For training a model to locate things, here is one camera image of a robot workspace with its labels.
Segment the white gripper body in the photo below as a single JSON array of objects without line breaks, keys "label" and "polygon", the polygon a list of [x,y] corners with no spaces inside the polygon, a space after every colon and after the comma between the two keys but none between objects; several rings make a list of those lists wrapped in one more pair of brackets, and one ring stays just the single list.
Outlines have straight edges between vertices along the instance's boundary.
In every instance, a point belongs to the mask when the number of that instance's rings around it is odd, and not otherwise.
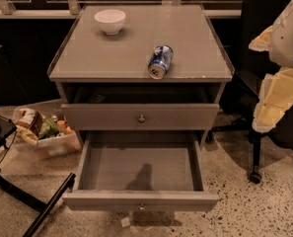
[{"label": "white gripper body", "polygon": [[293,0],[272,25],[269,58],[280,66],[293,68]]}]

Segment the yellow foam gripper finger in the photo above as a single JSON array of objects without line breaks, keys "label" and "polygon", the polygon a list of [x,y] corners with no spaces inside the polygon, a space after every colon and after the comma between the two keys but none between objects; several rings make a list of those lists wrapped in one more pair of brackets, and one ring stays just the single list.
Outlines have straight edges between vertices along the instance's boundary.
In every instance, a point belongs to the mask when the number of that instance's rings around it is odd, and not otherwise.
[{"label": "yellow foam gripper finger", "polygon": [[252,126],[255,131],[266,133],[293,106],[293,68],[282,67],[274,75],[266,74],[258,96]]},{"label": "yellow foam gripper finger", "polygon": [[249,49],[254,51],[269,51],[271,33],[272,26],[269,26],[249,43]]}]

